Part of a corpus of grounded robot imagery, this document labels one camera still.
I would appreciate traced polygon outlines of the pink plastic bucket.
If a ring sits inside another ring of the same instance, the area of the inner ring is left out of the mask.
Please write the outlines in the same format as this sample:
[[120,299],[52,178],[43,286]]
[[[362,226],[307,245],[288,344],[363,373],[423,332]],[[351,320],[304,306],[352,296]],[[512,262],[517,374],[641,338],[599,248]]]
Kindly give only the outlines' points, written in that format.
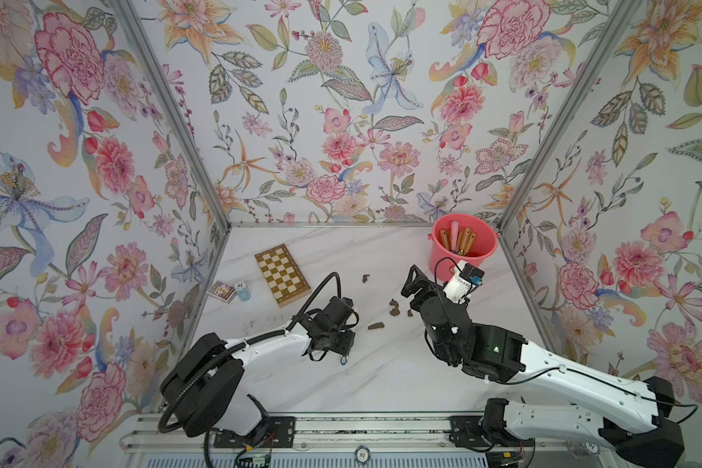
[[447,214],[436,220],[428,236],[432,242],[430,271],[438,281],[448,281],[465,261],[479,267],[498,246],[498,234],[481,218]]

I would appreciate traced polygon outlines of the yellow trowel wooden handle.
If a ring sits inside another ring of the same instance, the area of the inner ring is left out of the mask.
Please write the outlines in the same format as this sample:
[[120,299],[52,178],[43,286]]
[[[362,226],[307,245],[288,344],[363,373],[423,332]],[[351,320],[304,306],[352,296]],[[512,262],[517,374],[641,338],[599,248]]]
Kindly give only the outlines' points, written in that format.
[[439,230],[439,239],[444,249],[450,251],[450,234],[446,229]]

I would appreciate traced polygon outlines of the green trowel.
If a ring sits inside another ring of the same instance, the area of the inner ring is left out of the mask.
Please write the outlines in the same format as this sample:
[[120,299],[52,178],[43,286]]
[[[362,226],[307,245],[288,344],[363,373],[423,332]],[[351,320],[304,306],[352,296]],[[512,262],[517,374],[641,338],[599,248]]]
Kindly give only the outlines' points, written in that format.
[[466,257],[469,257],[469,256],[471,255],[471,251],[472,251],[473,246],[474,246],[476,240],[478,239],[478,237],[479,237],[479,233],[478,233],[478,232],[472,231],[472,232],[470,233],[469,237],[467,238],[467,242],[466,242],[466,244],[465,244],[465,247],[464,247],[464,249],[463,249],[463,254],[464,254]]

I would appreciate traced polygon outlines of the green hand fork wooden handle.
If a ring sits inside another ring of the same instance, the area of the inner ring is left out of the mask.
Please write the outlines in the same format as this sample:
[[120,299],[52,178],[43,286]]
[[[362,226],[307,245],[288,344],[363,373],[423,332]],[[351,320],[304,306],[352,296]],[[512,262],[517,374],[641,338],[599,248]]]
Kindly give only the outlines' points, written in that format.
[[463,255],[463,249],[465,247],[469,235],[470,229],[468,227],[463,228],[462,230],[460,230],[460,232],[458,232],[458,236],[456,239],[456,253],[458,255]]

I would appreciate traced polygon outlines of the purple trowel pink handle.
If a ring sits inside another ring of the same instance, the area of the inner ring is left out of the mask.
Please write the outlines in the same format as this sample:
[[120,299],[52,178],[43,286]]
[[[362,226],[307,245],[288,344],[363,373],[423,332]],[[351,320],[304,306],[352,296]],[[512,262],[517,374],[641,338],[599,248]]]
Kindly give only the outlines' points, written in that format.
[[450,223],[450,251],[454,254],[458,253],[460,245],[460,224],[457,220]]

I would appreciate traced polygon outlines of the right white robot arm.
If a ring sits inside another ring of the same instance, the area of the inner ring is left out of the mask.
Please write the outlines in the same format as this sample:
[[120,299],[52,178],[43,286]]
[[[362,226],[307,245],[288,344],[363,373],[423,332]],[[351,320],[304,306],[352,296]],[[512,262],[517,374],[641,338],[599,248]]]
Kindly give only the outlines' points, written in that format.
[[684,454],[673,386],[663,378],[629,380],[575,363],[507,329],[477,324],[467,311],[483,270],[467,263],[445,284],[417,266],[401,290],[425,327],[425,340],[441,362],[485,383],[543,390],[566,400],[540,406],[506,398],[487,401],[470,431],[489,446],[519,446],[536,439],[591,444],[639,467],[674,467]]

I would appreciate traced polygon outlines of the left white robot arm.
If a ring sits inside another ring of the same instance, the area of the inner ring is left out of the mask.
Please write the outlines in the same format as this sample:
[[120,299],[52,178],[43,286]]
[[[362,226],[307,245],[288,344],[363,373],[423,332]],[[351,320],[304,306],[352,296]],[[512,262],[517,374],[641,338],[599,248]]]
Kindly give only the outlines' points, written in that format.
[[232,340],[203,335],[160,385],[165,409],[157,431],[181,430],[189,438],[226,431],[247,444],[259,443],[268,434],[270,415],[240,387],[242,379],[294,358],[315,362],[329,353],[346,358],[358,322],[353,301],[334,296],[325,308],[303,312],[296,323],[261,335]]

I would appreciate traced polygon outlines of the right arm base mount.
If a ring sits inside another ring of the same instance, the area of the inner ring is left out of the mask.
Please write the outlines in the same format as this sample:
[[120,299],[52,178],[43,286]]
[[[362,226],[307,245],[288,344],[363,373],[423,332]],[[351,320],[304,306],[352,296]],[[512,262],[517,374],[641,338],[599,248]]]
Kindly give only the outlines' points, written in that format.
[[535,446],[534,439],[521,439],[507,430],[505,411],[509,400],[491,398],[480,415],[454,415],[449,417],[451,443],[456,448],[472,452],[489,452],[494,447],[519,448]]

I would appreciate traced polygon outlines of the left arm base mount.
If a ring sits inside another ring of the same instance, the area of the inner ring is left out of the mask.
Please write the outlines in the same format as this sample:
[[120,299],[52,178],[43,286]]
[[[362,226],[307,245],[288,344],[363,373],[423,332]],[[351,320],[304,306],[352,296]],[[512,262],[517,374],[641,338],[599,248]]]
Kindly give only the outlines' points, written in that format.
[[269,415],[261,419],[257,427],[245,436],[237,435],[233,431],[218,430],[214,434],[212,447],[215,449],[240,449],[242,448],[292,448],[296,435],[295,417],[277,417]]

